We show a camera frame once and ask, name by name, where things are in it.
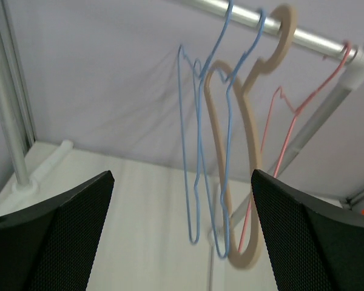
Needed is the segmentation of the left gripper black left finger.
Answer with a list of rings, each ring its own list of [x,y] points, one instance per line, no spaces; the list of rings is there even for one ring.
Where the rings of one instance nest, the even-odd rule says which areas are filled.
[[[86,290],[114,182],[105,171],[0,216],[0,290]]]

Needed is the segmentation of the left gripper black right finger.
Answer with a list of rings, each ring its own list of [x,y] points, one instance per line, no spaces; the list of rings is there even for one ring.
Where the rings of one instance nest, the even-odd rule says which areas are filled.
[[[262,170],[251,184],[278,290],[364,290],[364,215]]]

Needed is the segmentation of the pink wire hanger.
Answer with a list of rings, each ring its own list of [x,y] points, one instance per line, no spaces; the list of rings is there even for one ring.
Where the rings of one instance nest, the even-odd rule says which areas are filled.
[[[289,99],[286,97],[286,94],[283,91],[283,87],[279,86],[274,92],[270,107],[268,110],[268,115],[266,118],[266,125],[263,136],[259,136],[257,121],[255,118],[254,108],[251,106],[249,100],[249,93],[252,90],[255,82],[261,75],[269,75],[271,74],[284,60],[285,56],[288,54],[288,50],[290,48],[289,43],[279,44],[272,56],[265,60],[262,58],[258,58],[253,65],[251,71],[246,77],[244,82],[240,82],[238,78],[235,79],[233,84],[234,95],[237,98],[238,108],[240,109],[241,114],[241,124],[243,125],[244,137],[246,139],[246,150],[244,152],[247,155],[247,159],[249,162],[249,175],[248,178],[251,177],[252,172],[255,169],[263,168],[263,150],[266,144],[266,137],[268,135],[270,121],[272,117],[272,109],[274,108],[275,97],[278,95],[281,99],[284,100],[288,110],[292,113],[292,121],[288,127],[288,131],[286,135],[283,135],[282,132],[279,132],[275,136],[276,141],[282,141],[282,148],[278,155],[277,162],[275,165],[275,169],[273,172],[273,176],[276,178],[279,175],[279,171],[282,166],[284,166],[285,162],[285,154],[288,151],[289,141],[291,139],[292,131],[295,125],[297,118],[302,114],[304,109],[308,106],[310,102],[322,91],[332,79],[339,73],[339,71],[346,65],[347,62],[352,61],[351,50],[352,45],[349,41],[344,42],[340,49],[337,52],[324,52],[323,57],[326,58],[335,58],[338,60],[339,64],[332,71],[332,73],[325,78],[325,80],[312,91],[309,96],[303,100],[299,106],[294,107]],[[252,193],[252,187],[249,186],[247,190],[244,192],[238,192],[237,197],[240,198],[240,204],[236,209],[231,209],[232,198],[227,198],[227,207],[229,211],[229,219],[230,219],[230,227],[229,227],[229,235],[230,242],[234,243],[234,227],[240,223],[241,219],[244,219],[243,230],[241,232],[241,237],[239,241],[239,245],[231,245],[231,251],[235,252],[236,255],[258,255],[260,253],[261,244],[263,243],[261,227],[257,216],[257,210],[254,202],[254,195]]]

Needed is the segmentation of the light blue wire hanger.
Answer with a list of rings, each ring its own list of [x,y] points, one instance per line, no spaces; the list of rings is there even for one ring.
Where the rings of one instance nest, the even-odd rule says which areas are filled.
[[[225,194],[226,194],[226,186],[228,185],[228,178],[229,178],[229,158],[230,158],[230,147],[231,147],[231,133],[232,133],[232,106],[230,101],[230,89],[232,85],[236,84],[236,76],[237,72],[239,71],[240,67],[244,63],[245,59],[251,54],[253,49],[258,44],[260,37],[263,33],[264,26],[265,26],[265,20],[266,20],[266,12],[263,9],[259,10],[259,20],[257,22],[258,25],[258,33],[256,35],[256,38],[250,48],[245,51],[237,65],[236,68],[232,69],[229,73],[224,75],[225,69],[216,69],[214,65],[211,64],[212,59],[214,57],[214,54],[217,50],[217,48],[220,45],[220,42],[225,34],[225,31],[228,27],[229,21],[231,19],[231,13],[233,9],[233,4],[229,4],[227,11],[225,13],[225,22],[224,26],[222,28],[222,31],[220,32],[220,35],[211,51],[209,56],[207,57],[206,62],[204,65],[201,65],[201,62],[199,59],[196,59],[194,63],[190,63],[190,68],[192,70],[193,76],[192,78],[194,80],[199,79],[200,83],[199,86],[194,86],[194,98],[195,98],[195,111],[197,115],[197,174],[194,182],[194,195],[196,199],[196,213],[197,213],[197,233],[196,238],[191,239],[192,244],[196,244],[199,239],[200,235],[200,202],[198,199],[198,181],[200,179],[200,175],[204,175],[204,181],[206,185],[206,196],[207,201],[209,204],[209,213],[211,217],[211,227],[213,231],[213,239],[214,239],[214,247],[216,248],[217,255],[220,259],[226,259],[231,257],[231,219],[229,217],[231,208],[225,204]],[[206,77],[209,76],[210,73],[218,71],[221,81],[225,84],[228,83],[228,87],[226,90],[226,99],[227,99],[227,105],[228,105],[228,124],[227,124],[227,141],[226,141],[226,159],[225,159],[225,186],[221,189],[220,192],[220,206],[223,213],[224,218],[224,253],[220,253],[220,244],[218,241],[218,232],[215,225],[215,213],[214,213],[214,201],[212,200],[211,195],[211,189],[209,187],[209,180],[207,177],[207,170],[206,170],[206,162],[204,157],[204,150],[203,150],[203,139],[202,139],[202,132],[201,132],[201,114],[202,114],[202,95],[203,95],[203,87],[204,87],[204,80]]]

